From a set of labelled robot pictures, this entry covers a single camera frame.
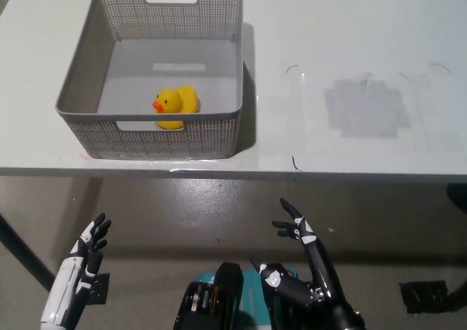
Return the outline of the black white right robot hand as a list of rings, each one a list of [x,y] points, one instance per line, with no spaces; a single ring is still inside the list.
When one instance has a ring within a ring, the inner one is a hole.
[[[328,257],[324,244],[309,225],[306,218],[286,199],[280,204],[289,213],[291,223],[274,220],[272,225],[279,229],[277,234],[299,241],[303,247],[312,273],[312,280],[305,282],[281,272],[259,257],[252,257],[251,264],[266,285],[287,301],[310,307],[314,303],[338,304],[345,301],[344,292],[336,270]]]

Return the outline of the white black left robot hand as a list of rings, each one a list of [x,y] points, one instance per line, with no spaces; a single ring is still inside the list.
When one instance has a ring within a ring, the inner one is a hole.
[[[41,329],[75,329],[87,306],[107,302],[110,274],[99,270],[111,224],[101,213],[78,237],[54,279],[42,312]]]

